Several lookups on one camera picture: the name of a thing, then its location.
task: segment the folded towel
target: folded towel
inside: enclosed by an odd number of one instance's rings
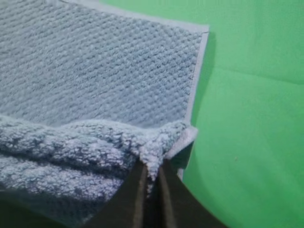
[[[0,196],[76,227],[136,159],[153,181],[195,138],[207,34],[97,2],[0,1]]]

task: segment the green surface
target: green surface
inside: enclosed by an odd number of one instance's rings
[[[304,228],[304,1],[103,2],[210,24],[184,181],[232,228]]]

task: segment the green background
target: green background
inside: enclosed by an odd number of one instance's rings
[[[102,2],[210,25],[184,182],[232,228],[304,228],[304,1]]]

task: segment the waffle weave fabric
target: waffle weave fabric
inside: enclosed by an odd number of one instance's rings
[[[202,33],[59,0],[0,0],[0,188],[69,227],[184,122]]]

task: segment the textured towel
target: textured towel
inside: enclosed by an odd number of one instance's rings
[[[70,227],[194,140],[208,33],[81,3],[0,1],[0,187]]]

